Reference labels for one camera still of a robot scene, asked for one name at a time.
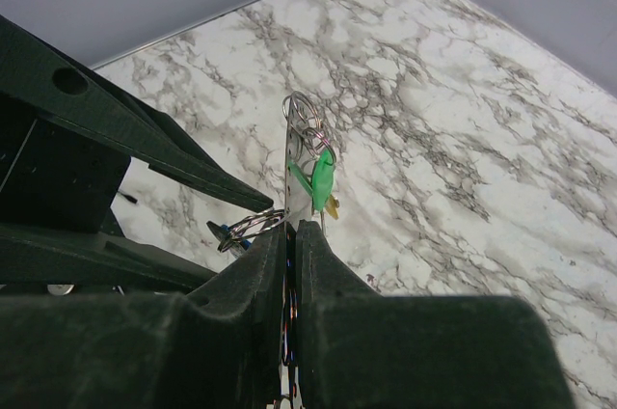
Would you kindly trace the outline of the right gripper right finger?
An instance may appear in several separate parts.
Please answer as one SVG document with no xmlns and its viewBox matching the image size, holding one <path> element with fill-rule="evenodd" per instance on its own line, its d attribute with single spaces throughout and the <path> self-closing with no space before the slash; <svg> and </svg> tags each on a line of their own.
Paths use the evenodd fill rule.
<svg viewBox="0 0 617 409">
<path fill-rule="evenodd" d="M 383 296 L 314 222 L 296 235 L 308 408 L 570 408 L 542 318 L 511 296 Z"/>
</svg>

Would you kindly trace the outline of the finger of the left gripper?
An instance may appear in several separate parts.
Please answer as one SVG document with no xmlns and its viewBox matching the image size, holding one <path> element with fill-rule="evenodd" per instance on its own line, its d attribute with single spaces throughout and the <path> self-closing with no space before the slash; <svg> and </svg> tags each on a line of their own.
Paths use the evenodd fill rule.
<svg viewBox="0 0 617 409">
<path fill-rule="evenodd" d="M 223 170 L 169 115 L 7 18 L 1 20 L 1 92 L 44 119 L 217 200 L 248 210 L 273 204 Z"/>
<path fill-rule="evenodd" d="M 208 268 L 122 236 L 1 226 L 3 284 L 120 285 L 192 291 L 216 276 Z"/>
</svg>

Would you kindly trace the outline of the key with blue tag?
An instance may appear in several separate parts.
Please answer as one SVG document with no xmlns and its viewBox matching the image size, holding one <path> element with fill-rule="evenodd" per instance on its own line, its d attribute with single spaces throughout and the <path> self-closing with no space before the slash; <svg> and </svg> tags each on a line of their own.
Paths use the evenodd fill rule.
<svg viewBox="0 0 617 409">
<path fill-rule="evenodd" d="M 220 253 L 230 253 L 235 259 L 240 258 L 251 247 L 249 240 L 235 240 L 226 225 L 218 225 L 212 221 L 206 223 L 210 232 L 215 236 Z"/>
</svg>

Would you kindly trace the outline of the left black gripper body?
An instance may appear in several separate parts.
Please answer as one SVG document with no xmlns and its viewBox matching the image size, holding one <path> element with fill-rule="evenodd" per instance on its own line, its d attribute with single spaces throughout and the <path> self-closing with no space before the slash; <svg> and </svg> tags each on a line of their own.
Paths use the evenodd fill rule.
<svg viewBox="0 0 617 409">
<path fill-rule="evenodd" d="M 1 221 L 98 232 L 130 164 L 119 151 L 1 96 Z"/>
</svg>

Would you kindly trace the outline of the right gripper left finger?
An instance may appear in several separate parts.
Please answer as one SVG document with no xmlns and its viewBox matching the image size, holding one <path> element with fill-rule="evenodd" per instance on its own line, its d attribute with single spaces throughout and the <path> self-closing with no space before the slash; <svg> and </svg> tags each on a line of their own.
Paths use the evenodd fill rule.
<svg viewBox="0 0 617 409">
<path fill-rule="evenodd" d="M 192 291 L 5 296 L 5 408 L 263 408 L 281 392 L 284 227 Z"/>
</svg>

